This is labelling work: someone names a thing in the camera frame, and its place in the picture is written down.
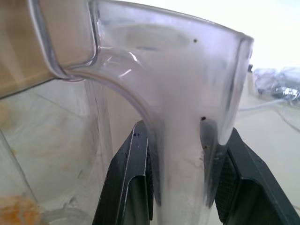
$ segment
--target blender jar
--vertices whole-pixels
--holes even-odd
[[[158,224],[205,224],[224,161],[224,146],[233,128],[252,38],[200,18],[119,1],[29,0],[28,8],[23,7],[21,14],[26,14],[27,19],[30,17],[31,23],[22,20],[27,26],[23,31],[26,35],[30,31],[35,40],[31,44],[36,47],[39,43],[39,48],[36,47],[32,53],[35,58],[20,57],[25,54],[17,52],[20,48],[9,49],[10,45],[4,44],[14,40],[5,24],[1,28],[5,35],[0,43],[14,58],[3,60],[5,57],[2,57],[3,70],[6,69],[14,82],[20,78],[27,82],[28,79],[24,78],[34,73],[22,72],[21,66],[21,72],[12,73],[12,66],[7,61],[22,65],[23,60],[27,60],[26,65],[34,65],[33,60],[36,59],[42,66],[36,74],[43,74],[39,76],[38,83],[56,80],[27,90],[30,91],[29,97],[13,100],[17,102],[15,105],[28,101],[28,107],[15,109],[16,112],[25,111],[21,115],[27,126],[20,122],[17,130],[26,128],[29,131],[30,135],[27,133],[20,139],[24,142],[14,139],[8,131],[3,131],[3,134],[11,149],[17,143],[24,148],[29,146],[28,143],[37,145],[41,139],[55,149],[58,148],[56,144],[66,148],[60,154],[70,156],[68,149],[73,149],[74,154],[79,152],[80,155],[78,164],[73,158],[65,159],[67,157],[58,155],[37,166],[40,168],[37,177],[56,179],[48,180],[47,184],[66,182],[72,187],[70,193],[74,194],[68,195],[72,197],[58,201],[60,204],[57,204],[58,194],[53,194],[51,199],[39,200],[39,190],[31,186],[30,172],[26,172],[33,165],[26,166],[22,162],[26,157],[19,159],[16,155],[30,188],[34,194],[37,193],[37,202],[52,210],[44,213],[45,220],[56,218],[60,212],[70,212],[72,218],[77,213],[82,221],[88,221],[86,213],[94,212],[93,204],[84,208],[78,203],[81,200],[74,201],[73,197],[76,196],[76,200],[81,196],[89,199],[92,194],[94,197],[100,194],[101,188],[97,189],[97,185],[76,184],[75,175],[80,178],[82,174],[90,182],[96,180],[102,184],[103,177],[90,176],[93,168],[90,169],[89,165],[101,167],[101,171],[106,172],[112,157],[108,150],[110,139],[104,138],[109,134],[105,93],[101,86],[104,84],[130,102],[146,124]],[[17,84],[18,90],[28,87],[22,86],[24,82]],[[16,97],[6,97],[3,101]],[[62,119],[66,114],[69,122]],[[29,121],[45,125],[43,131],[39,132],[38,126],[32,129]],[[98,161],[97,157],[89,157],[98,152]],[[64,167],[64,160],[70,162],[69,167]],[[42,169],[50,161],[60,167],[53,171],[46,167]],[[62,171],[70,167],[74,174],[67,173],[64,177]],[[91,189],[87,191],[89,197],[80,194],[88,188]],[[65,190],[63,185],[57,189],[57,192]],[[40,193],[53,190],[43,186]]]

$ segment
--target orange food residue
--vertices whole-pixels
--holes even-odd
[[[0,197],[0,225],[36,225],[40,220],[38,207],[30,198]]]

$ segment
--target plastic pitcher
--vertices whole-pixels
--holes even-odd
[[[0,4],[1,151],[24,187],[3,178],[0,196],[30,198],[43,223],[91,224],[113,157],[105,85],[147,126],[158,224],[205,224],[252,38],[127,2]]]

